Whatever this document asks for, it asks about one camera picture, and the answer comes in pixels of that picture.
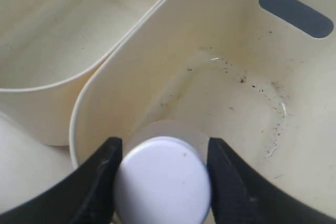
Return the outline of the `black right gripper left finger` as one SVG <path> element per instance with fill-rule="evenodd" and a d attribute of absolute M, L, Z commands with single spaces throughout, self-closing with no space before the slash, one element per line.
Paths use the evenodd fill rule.
<path fill-rule="evenodd" d="M 110 223 L 122 139 L 108 138 L 64 180 L 1 214 L 1 223 Z"/>

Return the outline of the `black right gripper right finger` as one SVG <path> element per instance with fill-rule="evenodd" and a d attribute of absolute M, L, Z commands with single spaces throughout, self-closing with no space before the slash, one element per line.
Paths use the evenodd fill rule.
<path fill-rule="evenodd" d="M 266 180 L 221 138 L 208 141 L 207 169 L 215 223 L 335 223 Z"/>

